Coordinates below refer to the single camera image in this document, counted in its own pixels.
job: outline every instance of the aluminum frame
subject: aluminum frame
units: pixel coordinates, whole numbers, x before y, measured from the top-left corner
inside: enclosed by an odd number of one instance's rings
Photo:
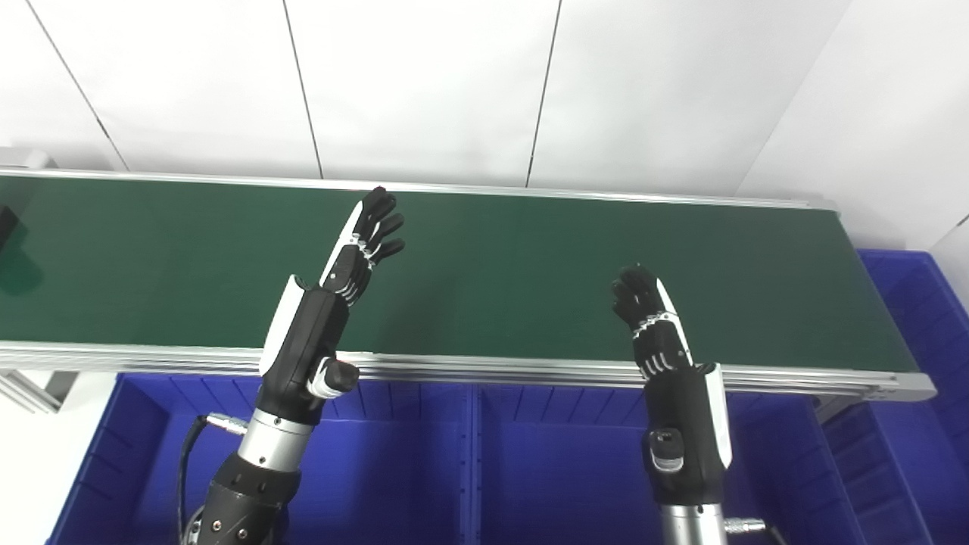
[[[0,341],[0,369],[258,375],[260,348]],[[364,380],[640,388],[631,362],[338,352]],[[920,401],[935,395],[928,376],[891,372],[723,366],[733,392],[854,400]]]
[[[826,203],[812,206],[807,201],[776,199],[741,199],[735,197],[696,197],[688,195],[654,195],[648,193],[613,193],[608,191],[579,191],[575,189],[534,189],[492,185],[458,185],[399,181],[367,181],[356,179],[281,178],[254,176],[173,175],[164,173],[128,173],[112,171],[74,171],[58,169],[4,169],[0,176],[110,179],[117,181],[167,181],[176,183],[216,183],[226,185],[257,185],[262,187],[292,187],[303,189],[338,189],[370,191],[383,185],[394,193],[447,193],[453,195],[488,195],[497,197],[538,197],[549,199],[583,199],[588,201],[623,201],[630,203],[666,203],[677,205],[715,205],[753,208],[831,209]]]

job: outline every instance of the metal rail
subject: metal rail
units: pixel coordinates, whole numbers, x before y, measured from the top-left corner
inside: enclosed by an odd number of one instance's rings
[[[0,341],[0,369],[255,375],[260,353],[259,348]],[[642,386],[639,370],[626,362],[367,352],[338,356],[358,366],[361,378],[371,380]],[[935,395],[928,377],[917,372],[724,366],[724,384],[735,392],[857,400],[919,401]]]

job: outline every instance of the robotic arm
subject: robotic arm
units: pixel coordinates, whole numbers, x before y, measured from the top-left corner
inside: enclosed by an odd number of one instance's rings
[[[336,345],[374,267],[404,247],[401,239],[384,241],[403,225],[399,213],[389,215],[395,205],[383,187],[368,193],[347,220],[319,283],[290,276],[266,334],[256,410],[247,426],[235,424],[242,442],[216,472],[183,543],[260,545],[271,539],[277,515],[297,492],[299,463],[324,403],[357,385],[359,371],[336,359]]]
[[[694,363],[670,295],[651,272],[623,269],[612,293],[646,381],[642,461],[662,511],[664,542],[724,545],[720,503],[733,454],[720,365]]]

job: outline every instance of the black cable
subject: black cable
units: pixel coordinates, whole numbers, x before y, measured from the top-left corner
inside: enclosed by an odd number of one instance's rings
[[[181,543],[182,534],[185,531],[185,478],[188,473],[188,455],[192,452],[192,447],[195,446],[195,441],[202,434],[202,430],[205,429],[205,425],[208,421],[205,419],[205,415],[199,415],[192,422],[192,427],[189,428],[188,434],[185,435],[185,440],[182,442],[181,455],[178,458],[178,482],[175,485],[175,501],[178,517],[178,541]]]
[[[767,535],[774,542],[774,545],[787,545],[787,539],[781,535],[780,530],[775,525],[767,525]]]

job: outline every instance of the blue plastic crate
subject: blue plastic crate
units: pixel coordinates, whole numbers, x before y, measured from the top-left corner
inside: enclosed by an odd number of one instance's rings
[[[119,377],[51,545],[172,543],[192,418],[248,417],[257,388],[252,377]],[[730,410],[728,515],[767,517],[794,545],[864,543],[810,400],[731,395]],[[363,382],[328,403],[310,441],[288,542],[659,542],[644,428],[636,390]],[[189,509],[237,445],[203,433]]]
[[[925,252],[861,250],[938,395],[852,407],[825,425],[869,543],[969,543],[969,318]]]

